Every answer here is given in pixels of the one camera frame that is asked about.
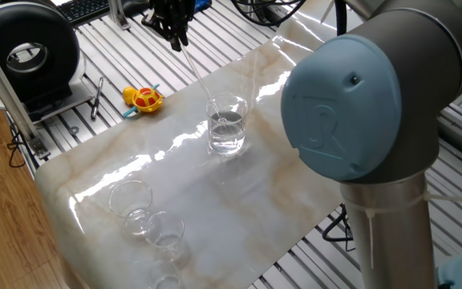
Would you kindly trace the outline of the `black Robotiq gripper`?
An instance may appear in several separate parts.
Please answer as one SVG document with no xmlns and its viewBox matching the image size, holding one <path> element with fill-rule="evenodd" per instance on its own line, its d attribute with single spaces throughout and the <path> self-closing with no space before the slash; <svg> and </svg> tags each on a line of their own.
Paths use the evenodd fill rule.
<svg viewBox="0 0 462 289">
<path fill-rule="evenodd" d="M 195 0 L 151 0 L 150 4 L 155 13 L 144 16 L 141 24 L 168 41 L 174 51 L 188 46 L 188 23 L 193 19 Z M 174 26 L 162 18 L 174 18 Z"/>
</svg>

